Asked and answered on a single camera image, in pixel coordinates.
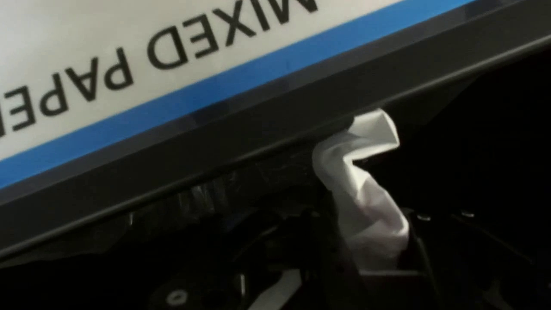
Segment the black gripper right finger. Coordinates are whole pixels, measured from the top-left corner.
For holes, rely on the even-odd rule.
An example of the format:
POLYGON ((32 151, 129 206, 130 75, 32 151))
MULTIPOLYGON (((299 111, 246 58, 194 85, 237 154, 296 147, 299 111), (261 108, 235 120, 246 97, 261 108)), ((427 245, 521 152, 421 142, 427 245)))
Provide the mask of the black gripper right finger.
POLYGON ((404 216, 437 310, 551 310, 544 266, 471 214, 404 216))

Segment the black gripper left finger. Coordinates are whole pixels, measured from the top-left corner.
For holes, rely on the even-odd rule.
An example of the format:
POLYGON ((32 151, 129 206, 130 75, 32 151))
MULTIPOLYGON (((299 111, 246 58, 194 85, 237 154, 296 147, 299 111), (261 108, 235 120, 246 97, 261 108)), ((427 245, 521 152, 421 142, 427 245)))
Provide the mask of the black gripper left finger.
POLYGON ((318 213, 258 213, 187 257, 146 310, 328 310, 342 240, 318 213))

